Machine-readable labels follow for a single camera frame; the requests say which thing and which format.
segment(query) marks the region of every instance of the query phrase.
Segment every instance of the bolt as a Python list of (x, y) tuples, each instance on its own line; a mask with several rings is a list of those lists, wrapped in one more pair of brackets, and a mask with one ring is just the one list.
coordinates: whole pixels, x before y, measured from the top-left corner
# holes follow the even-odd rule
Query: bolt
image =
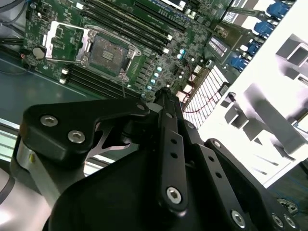
[(187, 122), (187, 126), (190, 127), (191, 129), (194, 129), (194, 125), (190, 122)]
[(86, 140), (85, 135), (81, 131), (70, 131), (67, 136), (73, 143), (83, 143)]
[(144, 106), (142, 106), (141, 104), (137, 104), (137, 107), (143, 111), (145, 110)]
[(182, 201), (182, 196), (180, 192), (176, 188), (173, 188), (173, 187), (167, 188), (167, 197), (172, 203), (177, 204), (177, 205), (181, 203)]
[(215, 144), (216, 147), (221, 148), (221, 145), (220, 145), (220, 143), (218, 143), (218, 141), (214, 141), (214, 144)]
[(169, 117), (169, 118), (173, 118), (173, 116), (172, 116), (172, 114), (170, 114), (170, 113), (166, 113), (166, 115)]
[(90, 31), (90, 36), (94, 36), (95, 35), (95, 32), (94, 31)]
[(246, 227), (245, 220), (244, 220), (244, 218), (242, 217), (242, 215), (239, 212), (237, 212), (235, 210), (232, 210), (231, 215), (232, 215), (232, 219), (234, 220), (234, 222), (240, 228), (244, 229)]
[(31, 7), (33, 10), (35, 10), (35, 9), (37, 8), (37, 5), (33, 2), (33, 3), (30, 4), (30, 7)]
[(83, 57), (81, 58), (80, 64), (83, 65), (83, 66), (85, 66), (85, 65), (87, 64), (87, 62), (88, 62), (87, 56), (83, 56)]
[(295, 225), (295, 223), (294, 223), (294, 221), (291, 219), (291, 218), (289, 218), (286, 214), (284, 215), (284, 218), (285, 218), (285, 220), (288, 222), (288, 224), (292, 227), (292, 228), (296, 228), (296, 225)]
[(275, 214), (272, 215), (274, 222), (281, 228), (283, 228), (283, 222)]
[(58, 124), (58, 120), (56, 117), (53, 117), (51, 115), (44, 115), (41, 117), (40, 122), (42, 123), (42, 125), (45, 125), (47, 127), (53, 127), (56, 126)]

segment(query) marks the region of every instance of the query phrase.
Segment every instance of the cpu socket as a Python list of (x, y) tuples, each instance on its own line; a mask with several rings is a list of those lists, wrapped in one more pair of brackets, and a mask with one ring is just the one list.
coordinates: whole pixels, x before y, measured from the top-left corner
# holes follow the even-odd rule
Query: cpu socket
[(85, 28), (90, 30), (81, 64), (128, 82), (126, 73), (133, 59), (141, 55), (141, 51), (129, 41), (102, 28), (90, 25)]

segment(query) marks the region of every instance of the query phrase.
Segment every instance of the blue connector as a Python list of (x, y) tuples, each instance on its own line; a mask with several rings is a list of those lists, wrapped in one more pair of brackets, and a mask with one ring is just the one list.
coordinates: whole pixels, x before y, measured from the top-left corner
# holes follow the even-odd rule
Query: blue connector
[(258, 50), (260, 49), (261, 45), (253, 41), (249, 43), (247, 47), (248, 47), (247, 53), (250, 54), (251, 56), (255, 56)]
[(275, 26), (268, 22), (256, 23), (254, 27), (254, 30), (264, 37), (268, 37), (273, 32), (274, 29), (275, 29)]
[(266, 12), (278, 19), (282, 19), (289, 11), (290, 7), (283, 2), (276, 2), (272, 5), (269, 5)]
[(237, 69), (240, 72), (244, 71), (248, 63), (249, 63), (248, 60), (243, 59), (241, 57), (233, 57), (230, 59), (230, 62), (229, 62), (231, 66), (233, 66), (235, 69)]

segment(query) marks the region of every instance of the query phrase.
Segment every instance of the motherboard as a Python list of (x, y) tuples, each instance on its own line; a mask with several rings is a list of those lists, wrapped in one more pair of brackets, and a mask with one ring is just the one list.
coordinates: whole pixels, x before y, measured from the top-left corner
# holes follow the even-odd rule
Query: motherboard
[(176, 94), (198, 79), (194, 70), (204, 68), (205, 46), (230, 3), (33, 1), (26, 12), (23, 62), (97, 98), (150, 102), (162, 87)]

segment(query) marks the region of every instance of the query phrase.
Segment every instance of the chip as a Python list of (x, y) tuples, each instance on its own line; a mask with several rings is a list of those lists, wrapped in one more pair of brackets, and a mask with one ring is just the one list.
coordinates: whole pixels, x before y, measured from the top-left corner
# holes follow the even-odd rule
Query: chip
[(128, 48), (96, 36), (91, 49), (90, 64), (101, 66), (118, 75), (128, 61)]

